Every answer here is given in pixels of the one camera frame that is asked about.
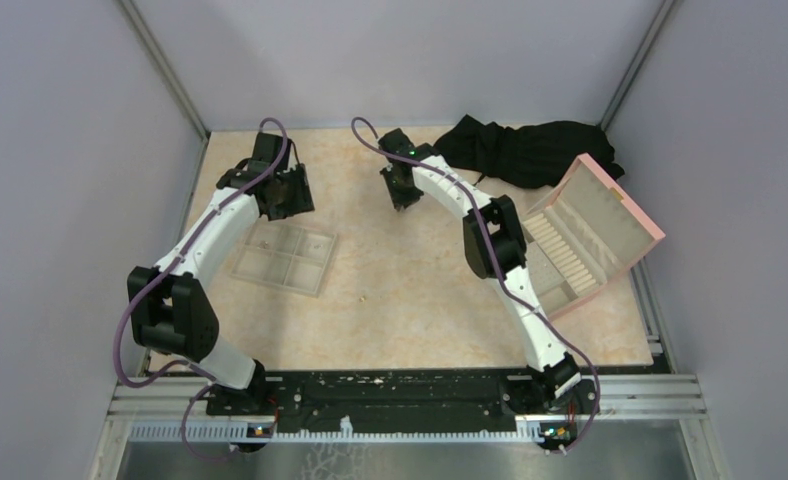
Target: beige table surface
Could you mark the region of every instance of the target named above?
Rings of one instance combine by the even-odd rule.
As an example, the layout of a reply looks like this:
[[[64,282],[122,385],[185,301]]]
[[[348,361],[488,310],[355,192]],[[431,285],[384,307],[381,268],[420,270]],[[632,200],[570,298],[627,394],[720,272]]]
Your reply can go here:
[[[447,130],[404,129],[415,144],[433,143]],[[379,175],[386,160],[360,145],[349,129],[288,134],[307,167],[316,210],[281,221],[337,234],[332,265],[317,298],[260,286],[229,274],[239,241],[208,290],[221,335],[268,369],[525,363],[512,318],[465,262],[461,220],[428,196],[396,212]],[[255,136],[212,134],[189,227],[208,204],[217,179],[250,155]],[[478,177],[459,173],[471,182]],[[479,188],[509,195],[519,212],[549,191],[525,191],[488,178]],[[628,278],[615,280],[597,298],[553,322],[597,365],[652,363]],[[165,361],[156,355],[153,366]]]

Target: white wall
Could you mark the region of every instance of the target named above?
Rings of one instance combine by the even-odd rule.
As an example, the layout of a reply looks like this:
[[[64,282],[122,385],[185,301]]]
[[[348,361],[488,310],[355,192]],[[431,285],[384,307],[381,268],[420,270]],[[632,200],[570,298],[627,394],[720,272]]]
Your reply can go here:
[[[685,2],[609,135],[733,478],[788,478],[788,1]]]
[[[0,2],[1,479],[87,474],[126,275],[175,240],[198,148],[114,2]]]
[[[212,130],[600,121],[660,0],[138,0]]]

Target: pink box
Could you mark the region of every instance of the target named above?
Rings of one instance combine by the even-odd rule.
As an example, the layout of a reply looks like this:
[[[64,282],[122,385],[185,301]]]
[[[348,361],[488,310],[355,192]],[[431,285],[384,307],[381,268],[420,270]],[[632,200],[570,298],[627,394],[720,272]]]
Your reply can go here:
[[[594,297],[665,233],[588,154],[521,217],[535,293],[550,318]]]

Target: black garment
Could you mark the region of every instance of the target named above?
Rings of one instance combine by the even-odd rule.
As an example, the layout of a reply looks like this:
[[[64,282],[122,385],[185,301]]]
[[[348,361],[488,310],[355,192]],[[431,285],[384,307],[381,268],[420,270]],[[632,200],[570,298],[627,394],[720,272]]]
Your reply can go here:
[[[600,127],[571,121],[517,130],[465,115],[435,142],[451,167],[482,172],[521,188],[559,183],[577,155],[588,153],[614,179],[624,174]]]

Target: robotic arm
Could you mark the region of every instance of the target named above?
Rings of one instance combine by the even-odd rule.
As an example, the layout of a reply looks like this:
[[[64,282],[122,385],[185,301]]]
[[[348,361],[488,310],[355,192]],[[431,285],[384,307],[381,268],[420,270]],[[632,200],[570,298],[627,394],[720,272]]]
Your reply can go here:
[[[384,152],[434,167],[413,168],[402,162],[389,161],[380,173],[385,178],[394,208],[404,210],[426,193],[454,216],[462,218],[468,265],[479,278],[494,288],[515,318],[515,325],[524,339],[527,364],[533,371],[536,386],[546,401],[559,399],[569,392],[580,381],[580,370],[573,357],[536,316],[535,311],[515,302],[504,291],[505,287],[505,290],[514,292],[544,315],[526,269],[526,241],[512,200],[505,195],[491,198],[476,189],[454,172],[434,148],[428,144],[415,147],[400,129],[381,137],[379,147]],[[505,279],[498,279],[494,274],[488,255],[488,248],[491,247],[485,244],[471,201],[463,194],[461,187],[467,189],[476,200],[482,217],[498,226],[498,230],[491,234],[491,243]]]
[[[286,152],[292,144],[287,141]],[[259,133],[252,156],[221,177],[205,212],[185,237],[152,268],[135,267],[127,282],[131,300],[170,269],[132,312],[137,344],[187,359],[216,383],[259,400],[265,393],[264,366],[220,336],[205,291],[232,246],[261,215],[277,220],[314,210],[305,166],[297,163],[288,170],[287,154],[271,176],[236,193],[271,166],[281,147],[281,136]]]

